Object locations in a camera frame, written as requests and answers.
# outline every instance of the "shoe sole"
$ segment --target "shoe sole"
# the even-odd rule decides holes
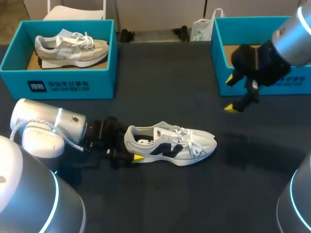
[[[173,163],[173,164],[175,164],[177,166],[188,166],[188,165],[200,162],[203,159],[206,159],[211,154],[213,154],[214,151],[215,150],[213,150],[209,154],[206,154],[206,156],[204,156],[204,157],[202,156],[200,158],[191,159],[191,160],[178,160],[178,159],[166,157],[166,156],[163,156],[163,155],[142,155],[142,156],[144,156],[144,159],[142,159],[140,161],[137,161],[135,163],[143,164],[143,163],[152,163],[152,162],[155,162],[155,161],[164,160],[164,161],[169,161],[169,162],[171,162],[171,163]]]
[[[60,68],[60,67],[65,67],[65,66],[75,66],[75,67],[79,67],[79,68],[87,68],[87,67],[91,67],[91,66],[94,66],[94,65],[97,65],[97,64],[103,62],[103,60],[105,59],[107,54],[108,53],[104,54],[103,56],[101,56],[97,59],[94,59],[94,60],[88,61],[88,62],[77,62],[77,61],[68,61],[68,60],[54,60],[54,61],[42,60],[41,68],[42,69],[53,69],[53,68]]]

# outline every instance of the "gray sneaker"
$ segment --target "gray sneaker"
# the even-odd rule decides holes
[[[87,33],[62,30],[57,36],[35,38],[35,51],[42,59],[42,68],[63,66],[89,67],[103,60],[109,51],[104,40],[93,40]]]
[[[214,135],[184,129],[162,121],[151,127],[130,126],[124,143],[130,153],[143,156],[138,163],[166,160],[177,166],[197,163],[213,153]]]

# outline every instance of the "shoe tongue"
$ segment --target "shoe tongue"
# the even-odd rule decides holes
[[[56,37],[56,46],[60,46],[60,44],[63,41],[66,41],[66,42],[73,44],[73,45],[77,43],[76,39],[69,38],[69,37],[63,37],[63,36],[57,36]]]
[[[176,137],[176,134],[172,131],[154,127],[154,141],[157,141],[162,135]]]

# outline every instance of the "plastic bag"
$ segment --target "plastic bag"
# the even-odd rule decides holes
[[[221,8],[217,8],[212,16],[212,19],[200,19],[195,21],[192,25],[191,41],[211,40],[214,19],[216,17],[223,18],[225,16],[224,11]]]

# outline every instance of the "shoelace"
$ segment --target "shoelace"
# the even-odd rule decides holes
[[[73,47],[82,46],[85,49],[92,49],[94,47],[93,38],[88,36],[87,32],[85,32],[85,35],[81,33],[73,33],[72,36],[76,36],[76,44],[72,45]]]
[[[179,145],[188,144],[192,156],[198,156],[202,151],[207,152],[205,149],[203,149],[200,143],[194,141],[193,131],[184,129],[176,125],[174,126],[174,128],[175,129],[171,129],[170,131],[175,132],[179,140],[174,140],[174,142]]]

